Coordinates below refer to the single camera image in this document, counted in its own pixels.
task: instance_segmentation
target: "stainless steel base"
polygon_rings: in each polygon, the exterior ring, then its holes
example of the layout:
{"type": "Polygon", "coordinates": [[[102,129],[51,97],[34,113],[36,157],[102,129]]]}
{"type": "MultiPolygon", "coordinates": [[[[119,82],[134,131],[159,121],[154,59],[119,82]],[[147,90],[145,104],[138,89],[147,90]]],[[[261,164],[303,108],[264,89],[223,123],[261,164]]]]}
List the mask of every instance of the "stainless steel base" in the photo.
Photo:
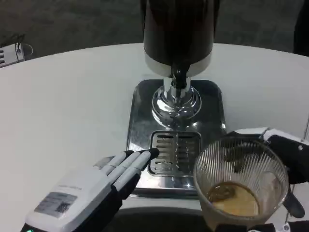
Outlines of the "stainless steel base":
{"type": "Polygon", "coordinates": [[[194,159],[209,142],[225,133],[225,120],[217,85],[205,80],[193,80],[191,84],[199,92],[201,109],[190,120],[178,121],[169,127],[160,123],[152,111],[152,97],[163,80],[144,80],[136,87],[127,149],[159,146],[160,156],[142,172],[135,196],[196,197],[192,175],[194,159]]]}

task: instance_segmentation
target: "qr code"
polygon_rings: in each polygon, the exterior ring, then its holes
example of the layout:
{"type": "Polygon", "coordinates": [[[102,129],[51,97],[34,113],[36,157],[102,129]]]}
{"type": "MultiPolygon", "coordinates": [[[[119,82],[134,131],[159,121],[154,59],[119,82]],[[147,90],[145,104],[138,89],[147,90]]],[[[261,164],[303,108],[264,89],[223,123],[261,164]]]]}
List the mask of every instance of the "qr code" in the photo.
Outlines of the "qr code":
{"type": "Polygon", "coordinates": [[[69,209],[70,205],[71,205],[70,203],[65,203],[65,202],[63,202],[63,203],[61,203],[61,204],[58,206],[58,208],[56,209],[56,211],[59,212],[59,213],[64,213],[64,212],[66,212],[66,211],[69,209]]]}

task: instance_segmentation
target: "white round table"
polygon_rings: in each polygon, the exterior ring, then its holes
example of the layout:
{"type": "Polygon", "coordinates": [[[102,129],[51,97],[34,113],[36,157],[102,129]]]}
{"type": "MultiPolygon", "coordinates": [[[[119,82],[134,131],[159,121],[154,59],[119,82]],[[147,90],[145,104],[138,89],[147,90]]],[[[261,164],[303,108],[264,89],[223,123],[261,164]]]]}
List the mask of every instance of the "white round table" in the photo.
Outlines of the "white round table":
{"type": "MultiPolygon", "coordinates": [[[[0,69],[0,218],[20,231],[27,212],[70,169],[92,165],[126,147],[135,86],[157,79],[142,44],[97,47],[0,69]]],[[[269,126],[303,137],[309,115],[309,59],[215,44],[211,65],[196,79],[223,92],[227,129],[269,126]]],[[[192,200],[133,199],[124,208],[192,200]]],[[[281,208],[270,221],[281,224],[281,208]]]]}

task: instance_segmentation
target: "white device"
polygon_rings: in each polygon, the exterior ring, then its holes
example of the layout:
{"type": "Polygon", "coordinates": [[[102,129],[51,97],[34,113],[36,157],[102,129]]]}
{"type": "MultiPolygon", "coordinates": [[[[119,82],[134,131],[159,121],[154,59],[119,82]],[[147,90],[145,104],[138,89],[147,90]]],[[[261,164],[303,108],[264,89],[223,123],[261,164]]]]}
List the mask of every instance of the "white device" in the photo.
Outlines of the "white device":
{"type": "Polygon", "coordinates": [[[22,232],[100,232],[158,155],[156,148],[127,151],[68,173],[27,215],[22,232]]]}

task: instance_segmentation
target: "gray carpet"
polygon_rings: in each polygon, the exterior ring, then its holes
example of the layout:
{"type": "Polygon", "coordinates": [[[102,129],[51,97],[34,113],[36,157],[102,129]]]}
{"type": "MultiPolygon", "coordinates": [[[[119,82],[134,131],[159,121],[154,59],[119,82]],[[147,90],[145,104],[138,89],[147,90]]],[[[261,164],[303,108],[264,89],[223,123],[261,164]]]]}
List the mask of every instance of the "gray carpet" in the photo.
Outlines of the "gray carpet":
{"type": "MultiPolygon", "coordinates": [[[[223,0],[216,42],[291,52],[303,0],[223,0]]],[[[25,33],[33,58],[142,42],[139,0],[0,0],[0,41],[25,33]]]]}

